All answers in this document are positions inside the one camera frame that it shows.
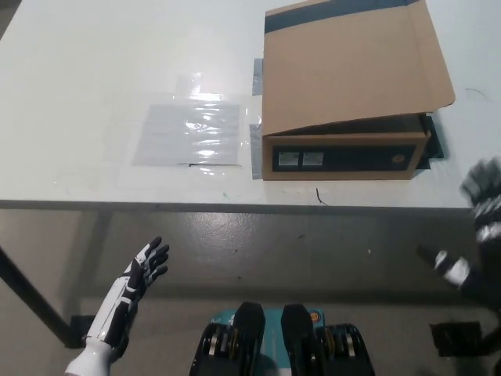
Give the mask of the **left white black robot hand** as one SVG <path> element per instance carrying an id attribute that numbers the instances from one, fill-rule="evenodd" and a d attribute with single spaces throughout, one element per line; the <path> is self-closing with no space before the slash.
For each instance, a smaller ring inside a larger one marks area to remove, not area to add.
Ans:
<path id="1" fill-rule="evenodd" d="M 92 321 L 86 338 L 106 343 L 113 350 L 122 350 L 146 290 L 168 271 L 169 246 L 156 237 L 131 260 L 114 281 Z"/>

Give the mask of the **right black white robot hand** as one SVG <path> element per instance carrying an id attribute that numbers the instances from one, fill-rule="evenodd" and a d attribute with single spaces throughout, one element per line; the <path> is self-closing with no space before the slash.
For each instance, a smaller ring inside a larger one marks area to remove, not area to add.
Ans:
<path id="1" fill-rule="evenodd" d="M 463 180 L 461 190 L 472 205 L 474 234 L 481 251 L 500 250 L 500 159 L 479 161 Z M 480 306 L 500 310 L 500 286 L 465 258 L 420 245 L 416 253 L 462 296 Z"/>

